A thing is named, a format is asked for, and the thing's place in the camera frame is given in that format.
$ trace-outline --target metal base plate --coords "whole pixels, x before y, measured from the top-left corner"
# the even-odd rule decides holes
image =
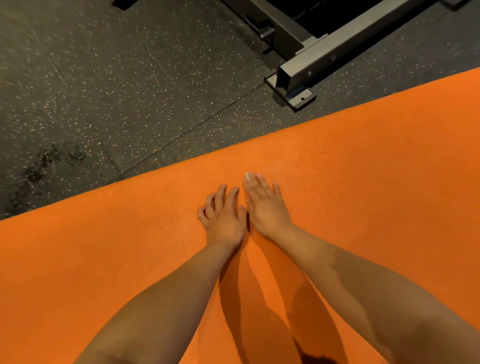
[[[287,95],[283,88],[276,87],[276,78],[277,72],[271,76],[265,77],[265,81],[295,110],[301,109],[317,97],[316,93],[303,86],[296,90],[296,92]]]

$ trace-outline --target forearm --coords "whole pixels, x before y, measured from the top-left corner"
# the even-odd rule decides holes
[[[453,311],[383,266],[295,226],[285,229],[275,242],[332,308],[391,363],[400,358],[404,363],[449,363],[441,351],[430,347],[453,345],[452,352],[469,356],[468,348],[478,342],[475,329]],[[453,329],[459,334],[452,338],[448,331]]]
[[[102,328],[75,364],[178,363],[232,250],[208,245],[130,300]]]

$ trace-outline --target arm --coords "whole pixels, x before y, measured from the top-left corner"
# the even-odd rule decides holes
[[[226,186],[207,197],[198,218],[207,246],[165,278],[140,292],[100,330],[75,364],[178,363],[205,311],[220,270],[241,243],[247,213]]]
[[[388,362],[479,363],[480,335],[405,277],[319,239],[290,222],[274,183],[244,180],[253,226],[305,272],[332,308]]]

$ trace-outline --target person's left hand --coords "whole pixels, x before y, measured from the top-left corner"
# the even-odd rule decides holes
[[[207,244],[225,244],[235,249],[242,242],[247,229],[247,210],[244,206],[239,206],[235,213],[238,187],[230,190],[224,203],[226,188],[227,185],[223,184],[217,192],[208,195],[205,206],[198,209],[197,214],[207,231]]]

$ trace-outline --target yoga mat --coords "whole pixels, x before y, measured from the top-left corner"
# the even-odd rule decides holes
[[[480,328],[479,100],[475,69],[0,222],[2,362],[73,362],[129,299],[205,245],[196,209],[246,171],[281,183],[300,226]],[[182,363],[301,356],[384,363],[253,231]]]

